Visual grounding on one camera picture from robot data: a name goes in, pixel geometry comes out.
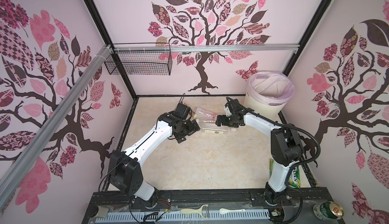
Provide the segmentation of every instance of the plastic container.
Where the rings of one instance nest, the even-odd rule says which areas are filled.
[[[249,79],[244,106],[274,119],[293,94],[294,85],[284,74],[260,71]]]
[[[202,119],[213,120],[214,122],[216,122],[217,114],[198,107],[196,109],[196,114],[194,115],[194,117],[200,119],[202,118]]]
[[[203,133],[225,135],[228,132],[228,126],[217,126],[215,123],[204,123],[200,119],[196,119],[200,126],[200,131]]]

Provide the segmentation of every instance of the butterfly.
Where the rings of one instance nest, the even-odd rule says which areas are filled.
[[[119,107],[120,106],[120,99],[121,92],[119,89],[116,89],[116,86],[111,82],[111,88],[112,92],[114,93],[114,98],[111,100],[111,103],[109,104],[109,108],[112,109],[113,107]]]
[[[256,68],[258,67],[258,61],[252,63],[252,65],[250,66],[249,70],[246,71],[246,70],[237,70],[235,71],[238,75],[241,75],[242,76],[242,79],[245,79],[247,81],[247,79],[250,78],[250,76],[254,75],[255,73],[257,73],[258,71],[256,70]]]

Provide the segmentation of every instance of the wall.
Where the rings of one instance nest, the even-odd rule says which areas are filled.
[[[0,9],[3,176],[104,43],[83,0],[1,0]],[[120,76],[101,67],[2,210],[1,222],[80,223],[131,103]]]
[[[321,0],[94,1],[115,43],[187,46],[298,43]],[[170,76],[129,78],[139,95],[245,93],[247,78],[256,71],[282,71],[291,53],[176,53]]]
[[[296,93],[283,110],[321,141],[310,167],[346,223],[389,222],[387,1],[333,2],[290,75]]]

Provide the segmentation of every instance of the peeler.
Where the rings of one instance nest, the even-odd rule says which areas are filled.
[[[203,207],[206,207],[206,217],[203,216]],[[180,210],[181,214],[192,214],[192,213],[198,213],[200,214],[201,217],[203,217],[204,219],[209,219],[209,210],[208,210],[208,204],[206,205],[202,205],[200,208],[198,209],[190,209],[190,208],[183,208]]]

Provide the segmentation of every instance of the wire basket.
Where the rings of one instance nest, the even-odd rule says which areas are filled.
[[[130,47],[128,50],[114,51],[114,54],[105,60],[109,74],[170,76],[173,64],[170,45],[168,43],[152,44],[156,44],[156,47]]]

